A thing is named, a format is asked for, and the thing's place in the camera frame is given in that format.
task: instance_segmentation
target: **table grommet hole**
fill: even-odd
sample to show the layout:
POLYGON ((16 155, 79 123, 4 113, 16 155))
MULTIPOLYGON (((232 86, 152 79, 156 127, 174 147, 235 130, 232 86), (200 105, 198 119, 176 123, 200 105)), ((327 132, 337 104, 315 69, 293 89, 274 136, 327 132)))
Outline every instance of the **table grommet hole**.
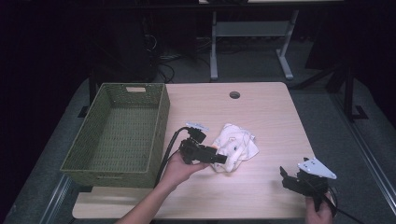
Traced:
POLYGON ((238 99, 239 97, 241 97, 241 93, 239 93, 238 91, 232 91, 230 92, 230 97, 233 99, 238 99))

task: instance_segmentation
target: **table leg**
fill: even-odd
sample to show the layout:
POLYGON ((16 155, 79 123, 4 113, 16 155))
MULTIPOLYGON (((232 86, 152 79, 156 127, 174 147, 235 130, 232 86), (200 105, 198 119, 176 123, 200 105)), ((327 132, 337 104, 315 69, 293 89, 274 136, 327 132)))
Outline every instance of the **table leg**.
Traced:
POLYGON ((216 58, 216 11, 214 11, 212 21, 212 51, 210 52, 210 79, 217 80, 218 78, 218 60, 216 58))
POLYGON ((293 34, 294 26, 297 20, 299 10, 294 10, 290 22, 288 25, 288 30, 286 31, 285 35, 285 43, 283 44, 282 49, 277 49, 276 54, 277 58, 279 59, 280 65, 282 66, 283 73, 285 74, 286 79, 293 79, 293 74, 291 73, 288 61, 286 60, 286 50, 288 49, 289 42, 291 39, 291 35, 293 34))

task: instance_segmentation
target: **basket handle hole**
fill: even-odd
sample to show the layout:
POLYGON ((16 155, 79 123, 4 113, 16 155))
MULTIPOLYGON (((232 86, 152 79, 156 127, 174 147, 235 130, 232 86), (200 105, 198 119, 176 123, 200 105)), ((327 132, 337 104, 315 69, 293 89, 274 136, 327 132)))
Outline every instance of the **basket handle hole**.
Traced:
POLYGON ((146 88, 144 87, 127 87, 126 90, 128 92, 146 92, 146 88))

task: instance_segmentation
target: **white bracket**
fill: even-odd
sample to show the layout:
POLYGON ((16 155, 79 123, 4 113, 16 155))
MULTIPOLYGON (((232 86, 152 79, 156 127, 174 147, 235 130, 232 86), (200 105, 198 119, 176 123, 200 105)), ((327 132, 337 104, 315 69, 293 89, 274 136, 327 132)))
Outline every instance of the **white bracket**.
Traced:
POLYGON ((337 175, 327 168, 318 159, 314 158, 303 163, 298 163, 298 167, 311 175, 324 176, 336 179, 337 175))
POLYGON ((203 131, 203 132, 209 131, 208 128, 204 127, 202 124, 199 124, 199 123, 192 123, 192 122, 189 122, 189 121, 188 121, 188 122, 186 122, 186 125, 187 125, 188 127, 192 127, 192 128, 199 129, 199 130, 201 130, 201 131, 203 131))

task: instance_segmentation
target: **gray carpet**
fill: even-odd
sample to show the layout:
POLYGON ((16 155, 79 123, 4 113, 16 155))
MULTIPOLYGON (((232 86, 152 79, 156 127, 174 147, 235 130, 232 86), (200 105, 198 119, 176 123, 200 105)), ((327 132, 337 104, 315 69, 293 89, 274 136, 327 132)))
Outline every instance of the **gray carpet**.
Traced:
MULTIPOLYGON (((281 81, 294 85, 312 77, 318 71, 304 69, 312 43, 292 42, 287 54, 294 80, 286 80, 277 61, 275 49, 281 39, 272 42, 254 42, 235 54, 219 54, 218 82, 255 82, 281 81)), ((208 53, 199 55, 202 60, 179 59, 168 63, 175 69, 175 83, 208 82, 210 78, 208 53)), ((161 66, 165 74, 170 70, 161 66)), ((301 91, 290 91, 291 97, 302 120, 308 139, 316 156, 338 176, 330 182, 336 189, 339 208, 359 218, 364 223, 396 223, 396 216, 378 187, 367 167, 359 144, 348 128, 348 123, 339 112, 333 98, 342 92, 330 95, 324 90, 328 78, 314 83, 301 91)), ((163 82, 157 76, 154 82, 163 82)), ((52 191, 56 188, 62 174, 59 169, 64 156, 72 144, 82 119, 78 113, 88 105, 88 83, 85 81, 76 92, 58 127, 49 140, 35 169, 26 181, 14 209, 5 223, 39 223, 52 191)), ((373 151, 389 181, 396 184, 396 132, 375 105, 370 92, 356 81, 354 104, 361 105, 369 119, 356 120, 355 126, 367 145, 373 151)), ((71 211, 77 195, 88 190, 71 183, 64 195, 62 205, 54 211, 52 223, 113 223, 115 220, 73 220, 71 211)), ((160 221, 159 223, 201 224, 204 221, 160 221)), ((303 220, 222 220, 221 224, 291 224, 304 223, 303 220)), ((351 219, 338 214, 334 223, 354 223, 351 219)))

